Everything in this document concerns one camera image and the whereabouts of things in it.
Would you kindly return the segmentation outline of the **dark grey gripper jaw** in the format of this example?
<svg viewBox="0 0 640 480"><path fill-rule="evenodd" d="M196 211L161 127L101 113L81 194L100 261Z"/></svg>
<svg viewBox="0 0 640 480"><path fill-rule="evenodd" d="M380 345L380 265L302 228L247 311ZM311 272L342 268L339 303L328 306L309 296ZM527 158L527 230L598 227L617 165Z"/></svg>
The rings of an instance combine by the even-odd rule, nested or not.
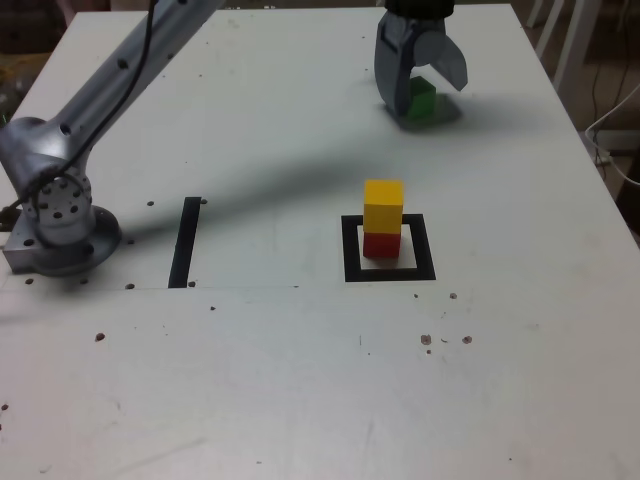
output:
<svg viewBox="0 0 640 480"><path fill-rule="evenodd" d="M390 113L401 120L423 120L435 110L436 88L421 76L411 76L416 67L413 46L419 35L417 24L428 21L443 20L416 20L386 12L378 24L375 82Z"/></svg>

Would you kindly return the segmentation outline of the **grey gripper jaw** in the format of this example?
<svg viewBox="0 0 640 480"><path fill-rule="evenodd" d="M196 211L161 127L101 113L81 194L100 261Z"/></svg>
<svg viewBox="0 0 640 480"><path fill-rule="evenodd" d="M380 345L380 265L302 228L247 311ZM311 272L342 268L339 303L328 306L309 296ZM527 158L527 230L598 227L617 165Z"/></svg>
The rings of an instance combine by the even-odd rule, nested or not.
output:
<svg viewBox="0 0 640 480"><path fill-rule="evenodd" d="M443 21L417 24L419 35L413 46L416 66L431 66L457 91L468 84L467 63L462 51L446 34Z"/></svg>

